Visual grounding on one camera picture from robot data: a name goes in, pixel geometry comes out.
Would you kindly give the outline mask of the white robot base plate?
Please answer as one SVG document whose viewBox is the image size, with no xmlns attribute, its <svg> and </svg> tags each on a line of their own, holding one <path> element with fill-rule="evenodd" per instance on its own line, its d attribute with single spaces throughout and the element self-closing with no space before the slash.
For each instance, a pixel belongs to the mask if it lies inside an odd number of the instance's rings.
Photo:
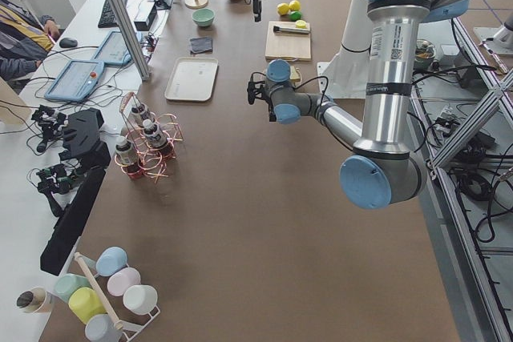
<svg viewBox="0 0 513 342">
<path fill-rule="evenodd" d="M 334 62 L 318 62 L 319 91 L 327 88 L 332 99 L 364 99 L 366 96 L 367 67 L 350 65 L 345 68 Z"/>
</svg>

